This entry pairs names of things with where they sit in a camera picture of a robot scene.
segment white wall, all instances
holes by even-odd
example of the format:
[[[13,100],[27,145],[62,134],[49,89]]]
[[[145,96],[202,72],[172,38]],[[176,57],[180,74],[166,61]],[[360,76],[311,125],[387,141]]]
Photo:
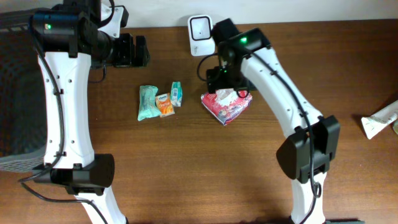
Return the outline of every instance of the white wall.
[[[0,12],[52,7],[62,0],[0,0]],[[398,0],[115,0],[128,27],[185,26],[195,14],[237,24],[398,18]]]

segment wooden tabletop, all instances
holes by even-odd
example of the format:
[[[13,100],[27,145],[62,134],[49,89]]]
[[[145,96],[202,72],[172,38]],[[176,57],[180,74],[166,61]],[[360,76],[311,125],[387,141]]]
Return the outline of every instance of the wooden tabletop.
[[[367,223],[398,220],[398,136],[389,126],[368,140],[360,117],[398,100],[398,21],[296,22],[260,27],[282,66],[309,102],[340,124],[336,159],[325,185],[327,219]],[[113,190],[130,223],[237,223],[287,218],[292,187],[276,160],[284,141],[278,121],[258,92],[243,114],[222,126],[201,105],[206,86],[196,77],[200,58],[189,51],[186,27],[129,29],[145,35],[147,68],[108,69],[89,85],[90,135],[96,153],[116,161]],[[216,65],[215,58],[203,64]],[[90,79],[101,71],[91,71]],[[183,88],[175,115],[137,121],[140,85],[168,93]],[[26,192],[0,172],[0,223],[90,223],[79,204],[54,204]],[[52,198],[64,189],[30,184]]]

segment robotic arm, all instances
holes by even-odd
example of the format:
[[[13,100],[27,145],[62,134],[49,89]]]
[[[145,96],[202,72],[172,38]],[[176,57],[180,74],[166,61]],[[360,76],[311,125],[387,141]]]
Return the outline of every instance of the robotic arm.
[[[51,10],[37,11],[30,20],[39,55],[47,107],[47,147],[44,164],[22,186],[49,202],[81,202],[93,223],[128,223],[112,191],[114,159],[95,154],[88,130],[87,84],[91,68],[145,67],[146,40],[120,34],[128,12],[100,0],[64,0]],[[64,187],[77,200],[45,198],[24,182]]]
[[[222,88],[260,91],[286,137],[277,159],[292,179],[294,206],[290,221],[324,223],[322,188],[330,161],[335,158],[339,123],[334,116],[324,118],[304,98],[259,29],[240,33],[227,19],[217,23],[211,34],[218,46],[221,67],[206,72],[209,92]]]

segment white device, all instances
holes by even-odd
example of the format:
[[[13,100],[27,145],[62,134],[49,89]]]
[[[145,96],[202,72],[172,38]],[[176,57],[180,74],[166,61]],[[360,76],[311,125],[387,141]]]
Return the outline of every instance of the white device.
[[[189,43],[193,56],[209,55],[215,52],[216,44],[210,34],[212,28],[213,22],[210,16],[199,15],[189,17]]]

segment tissue box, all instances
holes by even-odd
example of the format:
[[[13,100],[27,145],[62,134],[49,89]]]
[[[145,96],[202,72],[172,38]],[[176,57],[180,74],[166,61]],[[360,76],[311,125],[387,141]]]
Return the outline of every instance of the tissue box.
[[[241,96],[246,96],[246,91],[240,91]],[[238,97],[232,89],[217,90],[215,94],[205,93],[201,96],[201,103],[217,120],[227,125],[239,116],[252,101],[249,93],[246,98]]]

